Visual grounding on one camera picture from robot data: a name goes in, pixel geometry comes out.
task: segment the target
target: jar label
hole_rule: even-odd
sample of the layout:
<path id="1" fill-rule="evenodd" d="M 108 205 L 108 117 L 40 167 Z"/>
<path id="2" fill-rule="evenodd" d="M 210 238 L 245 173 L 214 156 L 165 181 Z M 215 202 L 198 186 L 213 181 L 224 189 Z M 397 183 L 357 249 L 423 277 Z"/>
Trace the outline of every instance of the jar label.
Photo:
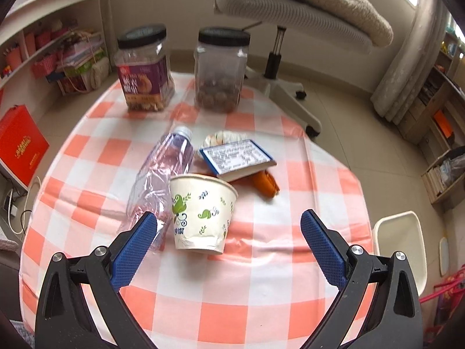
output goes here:
<path id="1" fill-rule="evenodd" d="M 129 108 L 160 110 L 169 99 L 167 58 L 154 64 L 120 65 L 118 76 Z"/>

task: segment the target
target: jar of nuts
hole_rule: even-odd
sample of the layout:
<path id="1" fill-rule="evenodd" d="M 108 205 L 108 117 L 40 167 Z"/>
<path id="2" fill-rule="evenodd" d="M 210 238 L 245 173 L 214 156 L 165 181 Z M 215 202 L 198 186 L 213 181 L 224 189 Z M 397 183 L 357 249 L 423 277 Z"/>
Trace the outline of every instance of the jar of nuts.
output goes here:
<path id="1" fill-rule="evenodd" d="M 195 57 L 195 103 L 230 113 L 239 104 L 246 73 L 250 34 L 236 29 L 209 27 L 198 33 Z"/>
<path id="2" fill-rule="evenodd" d="M 130 110 L 164 109 L 174 94 L 167 29 L 163 24 L 132 29 L 118 38 L 115 64 Z"/>

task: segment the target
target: office chair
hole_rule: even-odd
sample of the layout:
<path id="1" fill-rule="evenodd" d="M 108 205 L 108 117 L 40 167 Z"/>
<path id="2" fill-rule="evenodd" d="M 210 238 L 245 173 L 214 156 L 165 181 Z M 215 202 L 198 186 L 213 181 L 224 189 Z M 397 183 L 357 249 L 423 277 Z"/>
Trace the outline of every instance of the office chair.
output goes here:
<path id="1" fill-rule="evenodd" d="M 215 0 L 215 12 L 249 18 L 257 21 L 257 24 L 266 22 L 277 26 L 275 43 L 268 56 L 264 74 L 247 67 L 246 84 L 259 89 L 283 111 L 303 121 L 305 132 L 311 138 L 318 136 L 322 127 L 319 119 L 298 101 L 306 97 L 303 85 L 277 78 L 286 29 L 299 30 L 357 53 L 368 54 L 373 47 L 370 37 L 361 30 L 298 0 Z"/>

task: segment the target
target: paper cup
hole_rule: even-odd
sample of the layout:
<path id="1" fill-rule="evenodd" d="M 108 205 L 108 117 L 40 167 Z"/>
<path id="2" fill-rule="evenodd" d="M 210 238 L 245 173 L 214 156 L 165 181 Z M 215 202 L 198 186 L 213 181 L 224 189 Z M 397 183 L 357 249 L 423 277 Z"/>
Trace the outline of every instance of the paper cup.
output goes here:
<path id="1" fill-rule="evenodd" d="M 201 174 L 170 181 L 176 249 L 222 254 L 237 191 L 230 184 Z"/>

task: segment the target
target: red gift bag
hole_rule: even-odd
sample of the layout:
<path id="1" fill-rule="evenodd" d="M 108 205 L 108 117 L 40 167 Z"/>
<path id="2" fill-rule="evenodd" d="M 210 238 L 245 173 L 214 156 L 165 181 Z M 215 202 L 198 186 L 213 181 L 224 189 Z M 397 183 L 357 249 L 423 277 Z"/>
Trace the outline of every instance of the red gift bag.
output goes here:
<path id="1" fill-rule="evenodd" d="M 25 105 L 10 108 L 0 120 L 0 159 L 24 185 L 48 147 Z"/>

